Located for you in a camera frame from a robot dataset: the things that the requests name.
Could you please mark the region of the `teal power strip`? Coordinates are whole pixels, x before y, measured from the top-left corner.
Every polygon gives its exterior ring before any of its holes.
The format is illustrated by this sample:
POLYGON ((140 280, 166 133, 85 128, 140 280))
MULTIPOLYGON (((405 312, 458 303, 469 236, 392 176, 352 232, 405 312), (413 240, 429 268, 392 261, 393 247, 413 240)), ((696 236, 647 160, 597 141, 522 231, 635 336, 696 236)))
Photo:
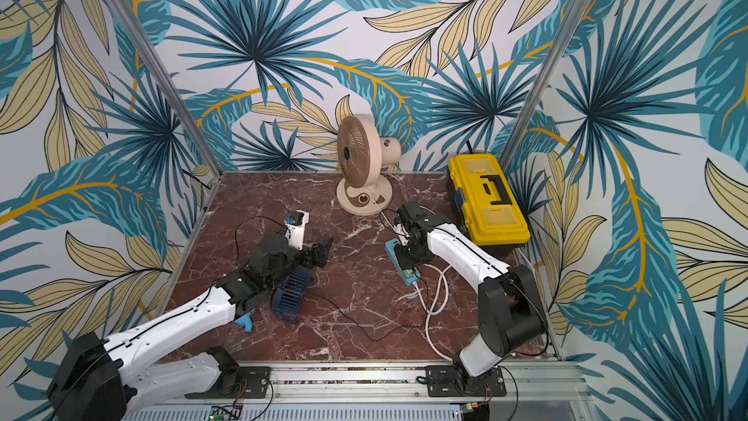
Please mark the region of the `teal power strip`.
POLYGON ((389 259, 391 259, 393 265, 395 265, 395 270, 397 270, 397 273, 399 273, 399 276, 401 277, 403 282, 407 286, 412 287, 420 281, 421 275, 417 269, 402 269, 400 267, 397 256, 395 255, 395 247, 397 245, 399 245, 399 240, 397 239, 387 241, 387 243, 385 243, 387 255, 389 259))

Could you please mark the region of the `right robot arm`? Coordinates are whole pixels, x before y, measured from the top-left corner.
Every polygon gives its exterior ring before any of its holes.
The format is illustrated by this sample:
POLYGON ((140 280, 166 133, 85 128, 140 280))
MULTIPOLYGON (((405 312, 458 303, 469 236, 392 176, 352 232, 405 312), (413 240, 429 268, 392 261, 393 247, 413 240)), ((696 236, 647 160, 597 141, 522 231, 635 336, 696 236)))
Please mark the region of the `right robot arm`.
POLYGON ((438 257, 457 271, 477 294, 478 335, 456 360, 463 374, 479 377, 510 353, 547 333, 549 324, 533 273, 489 255, 443 214, 416 201, 397 210, 400 244, 395 263, 403 269, 438 257))

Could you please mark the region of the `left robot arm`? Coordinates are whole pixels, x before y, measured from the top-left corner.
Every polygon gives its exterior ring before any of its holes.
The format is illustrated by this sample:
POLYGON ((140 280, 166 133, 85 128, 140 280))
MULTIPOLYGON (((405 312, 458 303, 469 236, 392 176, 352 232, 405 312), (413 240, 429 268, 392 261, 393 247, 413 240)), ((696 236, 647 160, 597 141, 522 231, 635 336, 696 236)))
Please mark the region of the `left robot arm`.
POLYGON ((333 241, 294 247, 286 235, 264 237, 251 258, 191 301, 129 331, 86 333, 67 349, 47 397, 60 420, 121 420, 186 395, 230 398, 247 388, 241 366, 222 347, 187 360, 162 358, 197 337, 247 317, 294 271, 323 268, 333 241))

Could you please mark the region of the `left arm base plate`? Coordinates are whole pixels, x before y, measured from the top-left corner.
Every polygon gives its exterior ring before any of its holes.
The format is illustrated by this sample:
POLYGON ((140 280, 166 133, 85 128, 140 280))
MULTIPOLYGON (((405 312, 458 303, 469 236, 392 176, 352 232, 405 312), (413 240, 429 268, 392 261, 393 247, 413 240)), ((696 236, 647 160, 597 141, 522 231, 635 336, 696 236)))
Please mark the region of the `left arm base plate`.
POLYGON ((185 395, 189 400, 260 400, 268 394, 270 366, 239 366, 222 372, 210 389, 185 395))

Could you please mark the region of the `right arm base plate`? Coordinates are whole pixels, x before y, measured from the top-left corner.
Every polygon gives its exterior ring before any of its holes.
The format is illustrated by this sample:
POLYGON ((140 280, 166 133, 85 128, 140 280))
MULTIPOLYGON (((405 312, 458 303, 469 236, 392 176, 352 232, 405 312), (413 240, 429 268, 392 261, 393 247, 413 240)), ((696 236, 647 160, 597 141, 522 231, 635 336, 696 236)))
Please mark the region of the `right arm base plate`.
POLYGON ((461 366, 439 364, 426 366, 416 381, 427 386, 431 398, 504 397, 506 384, 500 368, 491 368, 479 376, 470 376, 461 366))

